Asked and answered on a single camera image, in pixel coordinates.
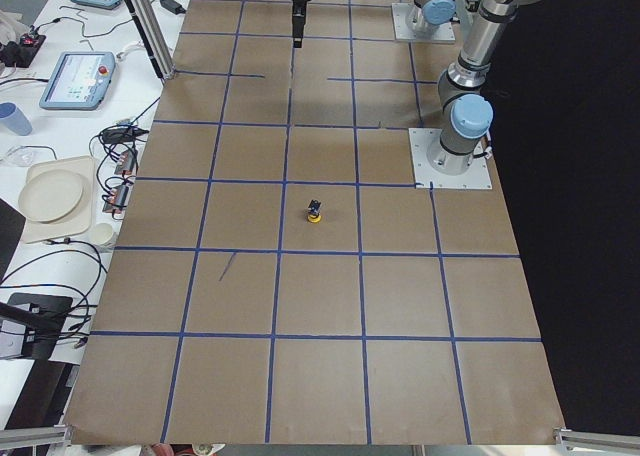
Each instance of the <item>blue cup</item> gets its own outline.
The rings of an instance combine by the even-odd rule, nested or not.
[[[13,103],[0,103],[0,123],[19,136],[31,133],[31,123]]]

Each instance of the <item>small object on table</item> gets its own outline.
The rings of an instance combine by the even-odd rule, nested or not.
[[[309,207],[307,208],[307,220],[310,223],[319,223],[322,219],[322,215],[320,214],[320,205],[322,203],[315,199],[312,199],[309,203]]]

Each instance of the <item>white cup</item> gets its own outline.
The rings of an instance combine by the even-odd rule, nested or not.
[[[98,223],[89,230],[89,242],[100,252],[112,251],[117,239],[118,233],[109,223]]]

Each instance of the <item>white mounting plate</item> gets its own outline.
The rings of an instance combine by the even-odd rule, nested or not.
[[[491,177],[485,158],[474,159],[469,169],[460,176],[449,176],[436,171],[427,160],[427,148],[431,141],[440,137],[441,129],[410,128],[411,159],[416,188],[429,189],[491,189]],[[476,146],[476,153],[483,151],[482,144]]]
[[[415,32],[413,28],[407,25],[407,17],[412,9],[413,3],[393,3],[391,5],[396,40],[437,44],[454,44],[456,42],[456,35],[453,32],[451,23],[441,24],[431,34]]]

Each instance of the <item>transparent plastic object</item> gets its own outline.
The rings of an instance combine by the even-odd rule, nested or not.
[[[35,158],[36,152],[33,148],[14,146],[0,158],[0,164],[28,168],[33,164]]]

